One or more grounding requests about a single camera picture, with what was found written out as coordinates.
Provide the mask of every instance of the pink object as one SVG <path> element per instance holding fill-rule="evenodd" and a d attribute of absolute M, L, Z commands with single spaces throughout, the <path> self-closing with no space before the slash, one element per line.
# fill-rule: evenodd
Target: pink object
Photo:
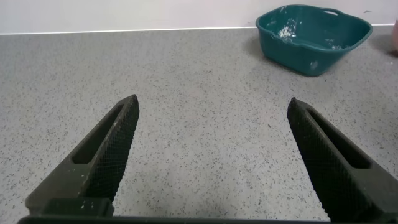
<path fill-rule="evenodd" d="M 392 30 L 392 44 L 394 44 L 394 47 L 398 50 L 398 19 Z"/>

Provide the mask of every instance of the tub handle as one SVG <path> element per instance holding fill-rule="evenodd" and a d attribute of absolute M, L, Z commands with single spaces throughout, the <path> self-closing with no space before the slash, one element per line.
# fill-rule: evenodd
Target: tub handle
<path fill-rule="evenodd" d="M 329 14 L 335 15 L 335 16 L 338 16 L 338 15 L 342 14 L 342 12 L 337 10 L 337 9 L 328 9 L 328 8 L 323 8 L 323 12 L 324 13 L 329 13 Z"/>

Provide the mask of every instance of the granite countertop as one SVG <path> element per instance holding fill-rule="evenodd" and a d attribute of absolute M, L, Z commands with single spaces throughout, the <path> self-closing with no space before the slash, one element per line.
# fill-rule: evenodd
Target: granite countertop
<path fill-rule="evenodd" d="M 327 220 L 286 118 L 314 106 L 398 177 L 391 27 L 308 78 L 256 29 L 0 36 L 0 223 L 120 99 L 140 117 L 115 215 Z"/>

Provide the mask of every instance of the countertop surface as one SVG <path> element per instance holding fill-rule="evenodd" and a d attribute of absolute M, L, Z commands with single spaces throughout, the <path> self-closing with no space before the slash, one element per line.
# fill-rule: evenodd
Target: countertop surface
<path fill-rule="evenodd" d="M 311 104 L 398 177 L 391 27 L 308 78 L 256 29 L 0 36 L 0 223 L 120 99 L 140 117 L 115 215 L 327 220 L 286 117 Z"/>

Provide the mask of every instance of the plastic tub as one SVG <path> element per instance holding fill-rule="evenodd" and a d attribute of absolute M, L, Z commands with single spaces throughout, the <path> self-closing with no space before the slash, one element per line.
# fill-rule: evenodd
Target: plastic tub
<path fill-rule="evenodd" d="M 289 5 L 256 21 L 264 55 L 306 76 L 327 71 L 372 33 L 368 22 L 336 9 Z"/>

